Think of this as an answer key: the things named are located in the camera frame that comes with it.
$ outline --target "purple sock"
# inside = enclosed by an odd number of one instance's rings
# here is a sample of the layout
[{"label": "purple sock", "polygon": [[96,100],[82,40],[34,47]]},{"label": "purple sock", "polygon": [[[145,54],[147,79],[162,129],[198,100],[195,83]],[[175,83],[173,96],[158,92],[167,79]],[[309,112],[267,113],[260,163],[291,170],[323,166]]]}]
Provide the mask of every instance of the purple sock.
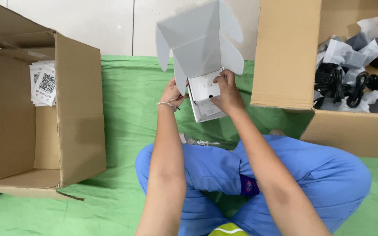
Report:
[{"label": "purple sock", "polygon": [[260,193],[259,187],[257,186],[256,180],[254,178],[240,175],[240,181],[242,188],[240,195],[253,197]]}]

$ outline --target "right hand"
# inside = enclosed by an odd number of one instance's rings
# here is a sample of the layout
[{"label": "right hand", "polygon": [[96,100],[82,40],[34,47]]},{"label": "right hand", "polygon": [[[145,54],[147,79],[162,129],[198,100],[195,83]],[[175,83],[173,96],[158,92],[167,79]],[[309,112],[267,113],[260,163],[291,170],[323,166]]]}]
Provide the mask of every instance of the right hand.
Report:
[{"label": "right hand", "polygon": [[228,116],[244,111],[244,103],[240,96],[239,90],[234,82],[234,73],[225,69],[220,72],[220,76],[214,79],[214,83],[220,86],[220,99],[212,98],[211,101]]}]

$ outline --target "stack of cards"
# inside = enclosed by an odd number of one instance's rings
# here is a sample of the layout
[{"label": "stack of cards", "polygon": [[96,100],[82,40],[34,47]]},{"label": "stack of cards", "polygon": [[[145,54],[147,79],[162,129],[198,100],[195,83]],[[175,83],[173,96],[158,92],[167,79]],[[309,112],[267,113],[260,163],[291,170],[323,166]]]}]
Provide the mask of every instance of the stack of cards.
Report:
[{"label": "stack of cards", "polygon": [[37,107],[56,105],[55,61],[30,65],[31,101]]}]

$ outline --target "blue pants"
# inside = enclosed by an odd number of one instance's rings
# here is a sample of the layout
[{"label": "blue pants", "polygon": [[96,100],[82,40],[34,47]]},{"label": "blue pants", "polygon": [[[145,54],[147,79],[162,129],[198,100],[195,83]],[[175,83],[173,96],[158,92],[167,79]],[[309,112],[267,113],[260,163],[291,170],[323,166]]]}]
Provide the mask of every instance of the blue pants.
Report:
[{"label": "blue pants", "polygon": [[[368,195],[370,172],[354,155],[290,137],[264,137],[331,233],[357,210]],[[262,193],[242,206],[231,219],[226,219],[218,207],[201,193],[206,190],[239,195],[242,187],[240,174],[255,177],[241,141],[233,152],[217,147],[182,146],[187,189],[179,236],[206,235],[230,221],[252,236],[281,235]],[[153,144],[143,148],[135,161],[139,185],[145,194],[152,147]]]}]

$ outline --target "left hand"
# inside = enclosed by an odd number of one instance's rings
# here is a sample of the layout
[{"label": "left hand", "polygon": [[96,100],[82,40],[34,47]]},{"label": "left hand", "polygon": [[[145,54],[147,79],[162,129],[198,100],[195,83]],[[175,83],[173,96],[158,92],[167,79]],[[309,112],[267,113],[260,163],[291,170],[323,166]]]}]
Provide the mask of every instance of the left hand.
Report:
[{"label": "left hand", "polygon": [[163,95],[161,96],[160,102],[168,102],[173,106],[180,106],[186,98],[189,97],[189,94],[182,96],[176,86],[176,80],[174,77],[167,83],[164,88]]}]

